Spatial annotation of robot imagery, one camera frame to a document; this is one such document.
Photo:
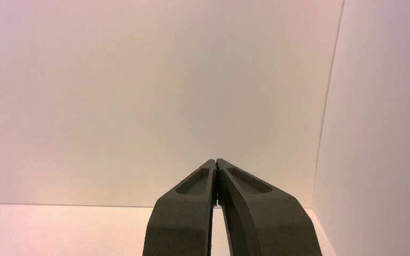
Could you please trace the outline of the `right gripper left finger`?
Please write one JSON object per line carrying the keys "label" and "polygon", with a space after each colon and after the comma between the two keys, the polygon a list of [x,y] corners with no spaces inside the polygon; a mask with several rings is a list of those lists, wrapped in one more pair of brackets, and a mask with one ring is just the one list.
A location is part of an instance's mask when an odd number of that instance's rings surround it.
{"label": "right gripper left finger", "polygon": [[209,159],[156,201],[143,255],[210,255],[215,206],[216,161]]}

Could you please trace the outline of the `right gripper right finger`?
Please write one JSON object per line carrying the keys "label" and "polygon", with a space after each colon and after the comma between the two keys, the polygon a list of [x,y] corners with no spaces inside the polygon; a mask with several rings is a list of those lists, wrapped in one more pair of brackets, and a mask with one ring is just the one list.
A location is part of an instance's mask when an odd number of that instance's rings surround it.
{"label": "right gripper right finger", "polygon": [[217,159],[218,204],[231,255],[321,255],[313,222],[292,195]]}

